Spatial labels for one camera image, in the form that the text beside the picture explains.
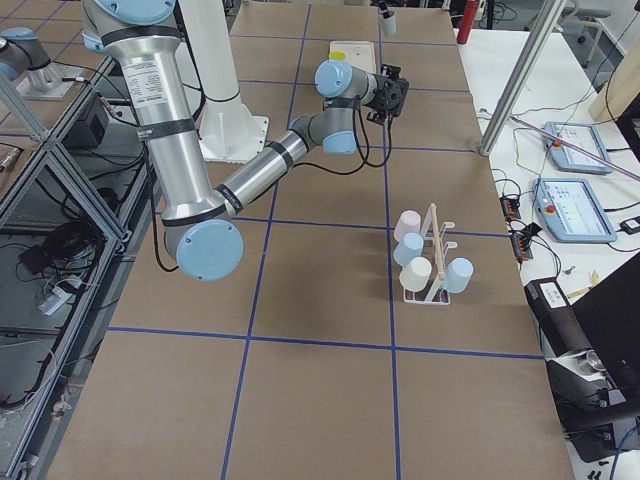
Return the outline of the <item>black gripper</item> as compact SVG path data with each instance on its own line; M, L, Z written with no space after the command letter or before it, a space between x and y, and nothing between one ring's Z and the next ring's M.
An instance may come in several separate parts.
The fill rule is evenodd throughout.
M374 75L376 87L373 99L367 104L371 111L367 119L378 125L386 121L392 123L401 115L409 90L409 82L401 76L401 68L390 64L382 64L381 72Z

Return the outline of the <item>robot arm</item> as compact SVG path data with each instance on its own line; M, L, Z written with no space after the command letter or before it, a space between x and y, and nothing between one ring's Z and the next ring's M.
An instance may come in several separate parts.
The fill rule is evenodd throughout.
M375 4L378 8L378 13L383 17L389 17L391 15L391 11L387 3L384 0L376 0Z
M229 275L244 252L231 218L268 191L315 147L330 155L355 153L355 112L368 107L382 124L401 113L409 83L400 68L380 73L329 59L315 86L322 112L294 120L283 136L217 187L205 160L176 61L180 32L173 1L85 1L86 46L117 60L140 125L137 134L154 162L165 200L165 246L181 271L199 281Z

